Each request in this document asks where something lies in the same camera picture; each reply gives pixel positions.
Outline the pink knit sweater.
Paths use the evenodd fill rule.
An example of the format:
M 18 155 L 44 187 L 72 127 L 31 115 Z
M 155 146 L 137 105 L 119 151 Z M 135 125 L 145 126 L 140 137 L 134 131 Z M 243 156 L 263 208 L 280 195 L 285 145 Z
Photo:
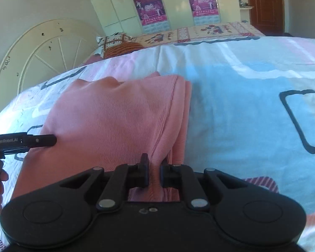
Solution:
M 162 188 L 163 160 L 184 160 L 192 85 L 179 75 L 153 73 L 120 82 L 106 77 L 77 79 L 60 95 L 41 129 L 57 138 L 54 146 L 31 149 L 24 158 L 13 196 L 64 180 L 94 167 L 113 171 L 147 154 L 149 185 L 130 191 L 132 201 L 177 201 Z

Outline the cream round headboard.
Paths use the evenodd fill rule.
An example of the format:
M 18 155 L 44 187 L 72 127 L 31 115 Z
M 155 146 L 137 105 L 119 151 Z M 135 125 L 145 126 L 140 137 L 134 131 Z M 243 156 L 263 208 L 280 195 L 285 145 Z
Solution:
M 11 45 L 0 65 L 0 112 L 21 92 L 81 65 L 100 34 L 74 19 L 33 26 Z

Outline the pastel patterned bed quilt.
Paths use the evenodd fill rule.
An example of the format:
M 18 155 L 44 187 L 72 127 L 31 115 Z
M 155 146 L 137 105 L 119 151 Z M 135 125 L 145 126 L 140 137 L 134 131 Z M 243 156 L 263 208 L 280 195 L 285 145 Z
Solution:
M 40 134 L 55 102 L 77 79 L 125 82 L 155 72 L 192 85 L 183 163 L 293 198 L 307 212 L 299 244 L 315 251 L 315 39 L 167 44 L 100 60 L 20 93 L 0 112 L 0 134 Z M 6 159 L 4 202 L 13 197 L 26 155 Z

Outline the patterned pillow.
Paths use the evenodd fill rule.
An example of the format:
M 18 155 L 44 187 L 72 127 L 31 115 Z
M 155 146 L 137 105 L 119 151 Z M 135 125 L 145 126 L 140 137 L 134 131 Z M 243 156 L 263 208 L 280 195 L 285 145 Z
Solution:
M 115 47 L 125 42 L 132 42 L 133 39 L 133 37 L 127 35 L 126 33 L 114 33 L 110 36 L 96 37 L 98 46 L 93 54 L 104 58 L 105 52 L 109 48 Z

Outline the orange striped cushion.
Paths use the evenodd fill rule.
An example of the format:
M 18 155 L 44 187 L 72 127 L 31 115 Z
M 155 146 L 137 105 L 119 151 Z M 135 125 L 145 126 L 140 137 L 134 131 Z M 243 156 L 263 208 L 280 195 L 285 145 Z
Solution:
M 127 55 L 135 51 L 139 51 L 144 49 L 144 46 L 142 46 L 140 43 L 136 42 L 123 42 L 121 44 L 118 44 L 116 46 L 107 48 L 107 50 L 104 52 L 104 59 L 114 58 L 117 56 Z

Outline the cream wardrobe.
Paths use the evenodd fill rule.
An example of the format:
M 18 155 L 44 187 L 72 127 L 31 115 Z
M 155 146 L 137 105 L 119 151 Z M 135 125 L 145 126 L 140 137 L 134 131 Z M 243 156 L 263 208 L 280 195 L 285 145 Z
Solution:
M 91 0 L 106 35 L 131 36 L 239 22 L 238 0 Z

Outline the floral cream bed sheet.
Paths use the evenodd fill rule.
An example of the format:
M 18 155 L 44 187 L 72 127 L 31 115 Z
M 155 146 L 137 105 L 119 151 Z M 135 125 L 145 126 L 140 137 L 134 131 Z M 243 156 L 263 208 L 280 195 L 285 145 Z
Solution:
M 242 39 L 263 37 L 264 34 L 249 23 L 228 22 L 193 27 L 183 27 L 176 30 L 163 31 L 149 35 L 133 37 L 132 42 L 140 43 L 144 48 L 165 45 L 211 42 L 214 40 Z M 91 54 L 82 64 L 85 66 L 100 60 L 99 55 Z

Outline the lower left pink poster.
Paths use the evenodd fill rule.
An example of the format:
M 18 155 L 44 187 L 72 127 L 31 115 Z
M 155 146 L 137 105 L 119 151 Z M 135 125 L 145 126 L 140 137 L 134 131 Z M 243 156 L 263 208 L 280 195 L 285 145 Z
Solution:
M 142 26 L 167 21 L 162 0 L 134 0 Z

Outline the pink poster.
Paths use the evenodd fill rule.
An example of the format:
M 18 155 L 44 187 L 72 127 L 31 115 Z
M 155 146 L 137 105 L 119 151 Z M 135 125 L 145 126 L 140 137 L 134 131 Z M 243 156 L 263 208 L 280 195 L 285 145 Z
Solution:
M 142 26 L 167 21 L 162 0 L 134 0 Z
M 216 0 L 189 0 L 193 17 L 219 15 Z

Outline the lower right pink poster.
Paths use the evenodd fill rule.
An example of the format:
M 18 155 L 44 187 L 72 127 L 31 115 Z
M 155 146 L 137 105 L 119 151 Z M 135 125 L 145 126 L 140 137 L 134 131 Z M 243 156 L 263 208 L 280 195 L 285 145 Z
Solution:
M 193 17 L 219 15 L 216 0 L 189 0 Z

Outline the brown wooden door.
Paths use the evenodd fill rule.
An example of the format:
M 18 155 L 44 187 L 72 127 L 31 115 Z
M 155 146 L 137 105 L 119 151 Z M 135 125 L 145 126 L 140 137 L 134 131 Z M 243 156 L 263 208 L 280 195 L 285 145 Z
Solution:
M 251 24 L 266 36 L 284 33 L 283 0 L 249 0 Z

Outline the cream corner shelves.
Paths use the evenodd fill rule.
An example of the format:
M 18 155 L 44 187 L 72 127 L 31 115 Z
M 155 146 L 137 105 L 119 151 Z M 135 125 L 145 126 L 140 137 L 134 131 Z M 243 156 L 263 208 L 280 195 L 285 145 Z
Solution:
M 240 4 L 240 14 L 241 14 L 241 21 L 244 23 L 251 23 L 251 10 L 252 5 L 249 0 L 239 0 Z

